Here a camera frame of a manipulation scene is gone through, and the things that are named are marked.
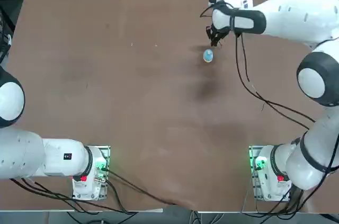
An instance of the table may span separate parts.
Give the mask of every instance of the table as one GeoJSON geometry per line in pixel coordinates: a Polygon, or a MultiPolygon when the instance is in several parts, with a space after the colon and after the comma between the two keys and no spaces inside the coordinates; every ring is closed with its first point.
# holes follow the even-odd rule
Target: table
{"type": "MultiPolygon", "coordinates": [[[[203,62],[210,19],[199,15],[207,1],[24,0],[8,63],[27,100],[16,126],[110,145],[114,170],[165,200],[199,211],[240,211],[251,176],[248,146],[290,142],[304,130],[268,106],[262,110],[242,88],[232,34],[212,63],[203,62]]],[[[320,116],[322,108],[296,80],[306,46],[248,34],[245,46],[261,95],[320,116]]],[[[71,192],[67,177],[38,181],[71,192]]],[[[332,175],[305,211],[337,212],[338,181],[332,175]]],[[[163,207],[115,184],[128,209],[163,207]]],[[[9,181],[0,188],[2,210],[69,209],[9,181]]],[[[103,204],[117,207],[112,195],[103,204]]],[[[245,210],[255,210],[251,195],[245,210]]]]}

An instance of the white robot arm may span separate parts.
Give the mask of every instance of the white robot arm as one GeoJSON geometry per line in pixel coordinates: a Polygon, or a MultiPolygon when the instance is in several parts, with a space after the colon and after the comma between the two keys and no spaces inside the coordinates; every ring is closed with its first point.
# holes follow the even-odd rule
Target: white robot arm
{"type": "MultiPolygon", "coordinates": [[[[216,46],[230,31],[266,34],[309,46],[297,69],[301,90],[325,107],[323,116],[290,144],[265,146],[258,160],[265,200],[281,200],[291,183],[308,190],[316,186],[330,162],[339,135],[339,0],[210,0],[212,25],[206,28],[216,46]]],[[[331,172],[339,166],[335,155],[331,172]]]]}
{"type": "Polygon", "coordinates": [[[0,67],[0,179],[72,176],[73,197],[105,199],[108,174],[102,168],[108,167],[109,147],[101,150],[71,139],[42,139],[10,127],[20,118],[24,106],[21,84],[0,67]]]}

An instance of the small bottle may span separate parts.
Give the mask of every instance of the small bottle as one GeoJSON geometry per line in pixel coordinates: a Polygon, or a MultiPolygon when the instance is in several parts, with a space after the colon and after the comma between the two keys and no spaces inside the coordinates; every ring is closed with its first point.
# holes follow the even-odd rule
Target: small bottle
{"type": "Polygon", "coordinates": [[[213,60],[213,51],[210,49],[205,50],[203,53],[203,60],[205,62],[211,62],[213,60]]]}

